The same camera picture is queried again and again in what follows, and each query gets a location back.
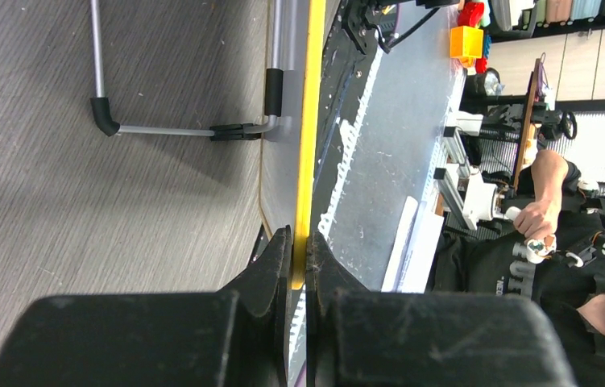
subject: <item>yellow edge strip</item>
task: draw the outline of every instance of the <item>yellow edge strip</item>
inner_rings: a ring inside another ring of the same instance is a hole
[[[311,229],[314,159],[321,86],[321,57],[325,23],[325,0],[309,0],[307,61],[300,129],[300,170],[297,174],[295,235],[292,241],[292,288],[305,284],[307,238]]]

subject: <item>person's hand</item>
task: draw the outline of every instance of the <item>person's hand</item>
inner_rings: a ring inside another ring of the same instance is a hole
[[[556,232],[561,203],[543,200],[528,204],[513,221],[513,226],[528,239],[544,240]]]

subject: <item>cable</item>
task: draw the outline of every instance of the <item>cable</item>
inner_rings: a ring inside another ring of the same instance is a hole
[[[502,162],[502,161],[499,159],[499,157],[497,157],[497,156],[496,156],[494,153],[492,153],[492,157],[494,157],[494,158],[495,158],[496,162],[497,162],[497,163],[499,163],[499,164],[501,165],[501,167],[505,169],[505,171],[506,171],[506,172],[508,172],[508,173],[512,173],[512,172],[511,172],[511,169],[510,169],[510,168],[509,168],[509,167],[508,167],[508,166],[507,166],[505,163],[503,163],[503,162]]]
[[[433,8],[432,10],[430,10],[430,12],[428,12],[428,14],[426,14],[423,18],[421,18],[421,20],[418,21],[418,23],[414,24],[413,27],[409,28],[404,34],[400,35],[399,37],[395,38],[394,40],[391,40],[390,43],[387,44],[387,46],[390,49],[393,49],[397,44],[402,43],[411,34],[416,32],[417,29],[421,28],[421,26],[423,26],[425,24],[425,22],[430,20],[439,10],[440,10],[439,8]]]
[[[539,78],[542,87],[549,87],[549,77],[546,75],[546,70],[544,69],[544,62],[546,60],[546,52],[541,53],[540,63],[541,66],[539,68]]]
[[[413,27],[409,28],[404,34],[396,37],[393,40],[390,40],[389,42],[385,40],[385,36],[383,36],[383,30],[380,28],[380,26],[375,25],[373,23],[367,23],[367,27],[374,28],[378,32],[378,45],[386,54],[389,54],[397,44],[402,43],[411,34],[416,32],[417,29],[421,28],[423,24],[430,20],[439,10],[439,8],[433,8],[423,18],[421,18],[421,20],[414,24]]]

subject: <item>gray carpet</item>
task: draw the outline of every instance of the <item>gray carpet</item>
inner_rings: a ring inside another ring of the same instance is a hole
[[[260,0],[102,0],[114,117],[256,120],[266,12]],[[47,294],[215,289],[259,228],[257,142],[97,131],[89,17],[87,1],[0,0],[0,343]]]

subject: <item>black rubber foot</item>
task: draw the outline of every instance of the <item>black rubber foot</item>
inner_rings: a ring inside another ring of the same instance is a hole
[[[246,127],[253,127],[252,123],[237,123],[235,125],[219,125],[216,127],[210,127],[211,131],[214,131],[214,135],[210,137],[212,141],[233,141],[233,140],[249,140],[249,139],[261,139],[261,133],[245,133]]]
[[[110,115],[110,101],[106,97],[91,98],[91,110],[96,126],[108,136],[116,135],[119,131],[119,123],[116,123]]]

